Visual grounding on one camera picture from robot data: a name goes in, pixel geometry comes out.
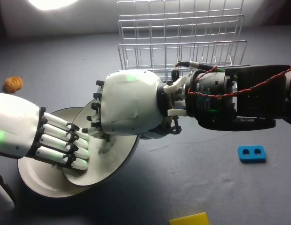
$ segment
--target yellow block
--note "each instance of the yellow block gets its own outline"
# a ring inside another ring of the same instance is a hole
[[[209,225],[208,217],[205,212],[182,217],[179,219],[172,219],[169,225]]]

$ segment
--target orange pastry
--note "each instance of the orange pastry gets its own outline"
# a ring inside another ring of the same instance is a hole
[[[18,76],[9,77],[4,84],[4,91],[6,93],[14,93],[21,89],[23,86],[23,80]]]

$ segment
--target white wall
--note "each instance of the white wall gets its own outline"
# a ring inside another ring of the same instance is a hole
[[[220,5],[224,0],[212,1],[213,4]],[[227,0],[226,5],[234,5],[236,1],[239,0]],[[118,31],[116,2],[117,0],[79,0],[52,11],[38,10],[27,0],[0,0],[0,6],[9,37],[19,38]],[[244,26],[260,26],[266,20],[274,19],[272,15],[285,2],[286,0],[244,0]]]

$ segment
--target wire rack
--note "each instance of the wire rack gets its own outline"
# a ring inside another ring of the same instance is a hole
[[[122,69],[147,69],[168,79],[179,60],[219,67],[241,65],[243,0],[120,1]],[[181,74],[190,69],[181,69]]]

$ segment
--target white plate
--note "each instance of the white plate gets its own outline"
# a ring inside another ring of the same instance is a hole
[[[52,113],[67,121],[73,119],[82,110],[81,107],[61,109]],[[80,187],[70,183],[58,166],[43,163],[32,158],[18,160],[18,170],[24,183],[40,195],[52,198],[68,197],[79,194],[90,187]]]
[[[81,128],[90,126],[90,122],[86,120],[86,116],[93,113],[90,108],[91,101],[74,120],[74,124]],[[110,142],[106,140],[90,137],[88,141],[88,151],[90,154],[88,160],[88,169],[84,172],[74,171],[68,168],[63,168],[63,173],[66,178],[73,184],[80,186],[94,185],[104,181],[114,172],[116,172],[125,161],[134,153],[140,136],[110,136]]]

